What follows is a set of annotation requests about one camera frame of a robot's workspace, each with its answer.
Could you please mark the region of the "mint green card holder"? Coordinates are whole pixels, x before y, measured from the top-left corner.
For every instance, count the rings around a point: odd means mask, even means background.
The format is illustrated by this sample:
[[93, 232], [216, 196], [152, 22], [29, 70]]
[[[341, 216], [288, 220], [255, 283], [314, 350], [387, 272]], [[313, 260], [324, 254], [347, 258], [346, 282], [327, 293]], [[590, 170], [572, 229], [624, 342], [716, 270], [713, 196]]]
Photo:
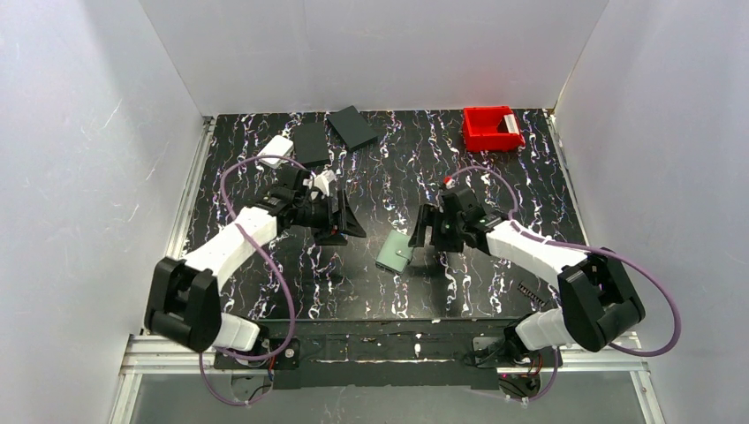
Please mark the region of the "mint green card holder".
[[402, 274], [412, 261], [413, 247], [409, 246], [409, 241], [408, 235], [391, 230], [376, 256], [375, 265], [394, 274]]

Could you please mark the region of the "red plastic bin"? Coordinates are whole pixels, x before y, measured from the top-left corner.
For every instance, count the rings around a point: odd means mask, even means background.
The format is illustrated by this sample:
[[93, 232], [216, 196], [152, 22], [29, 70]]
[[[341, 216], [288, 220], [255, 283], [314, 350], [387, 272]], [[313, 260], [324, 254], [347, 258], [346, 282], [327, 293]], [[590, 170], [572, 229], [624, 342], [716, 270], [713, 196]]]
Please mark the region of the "red plastic bin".
[[509, 113], [514, 114], [509, 106], [464, 108], [463, 139], [465, 149], [472, 153], [484, 151], [509, 152], [523, 147], [526, 143], [521, 131], [520, 134], [506, 133], [502, 128], [503, 116]]

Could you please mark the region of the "white striped credit card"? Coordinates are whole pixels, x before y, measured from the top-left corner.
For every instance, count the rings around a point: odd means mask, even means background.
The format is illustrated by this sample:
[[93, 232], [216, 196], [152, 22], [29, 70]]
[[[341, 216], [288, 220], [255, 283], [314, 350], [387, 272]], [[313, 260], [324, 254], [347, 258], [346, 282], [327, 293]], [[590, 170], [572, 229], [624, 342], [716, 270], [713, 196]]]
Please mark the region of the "white striped credit card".
[[503, 116], [502, 128], [506, 133], [520, 134], [517, 119], [513, 113]]

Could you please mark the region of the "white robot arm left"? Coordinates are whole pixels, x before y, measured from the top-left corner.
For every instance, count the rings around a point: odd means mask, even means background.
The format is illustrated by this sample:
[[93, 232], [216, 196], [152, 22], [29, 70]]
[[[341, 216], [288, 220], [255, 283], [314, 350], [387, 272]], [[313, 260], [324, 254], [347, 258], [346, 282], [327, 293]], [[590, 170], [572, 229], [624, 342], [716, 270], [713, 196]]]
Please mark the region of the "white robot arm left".
[[292, 226], [311, 230], [318, 246], [344, 246], [350, 236], [367, 233], [356, 219], [344, 189], [326, 170], [284, 166], [273, 183], [236, 220], [182, 258], [164, 257], [155, 265], [144, 326], [194, 352], [210, 347], [249, 353], [262, 328], [221, 310], [223, 285], [259, 248]]

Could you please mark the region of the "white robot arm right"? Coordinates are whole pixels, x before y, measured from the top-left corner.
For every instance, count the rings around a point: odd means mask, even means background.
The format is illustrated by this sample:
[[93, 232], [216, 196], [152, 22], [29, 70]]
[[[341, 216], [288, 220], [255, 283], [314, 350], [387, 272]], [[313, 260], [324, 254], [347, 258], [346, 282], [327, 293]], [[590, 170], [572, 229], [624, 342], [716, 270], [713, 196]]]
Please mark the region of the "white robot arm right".
[[509, 261], [553, 288], [558, 307], [504, 328], [507, 354], [574, 344], [598, 352], [646, 316], [620, 260], [533, 233], [510, 214], [487, 208], [465, 185], [441, 193], [438, 204], [420, 205], [409, 245], [425, 244], [445, 253], [469, 246]]

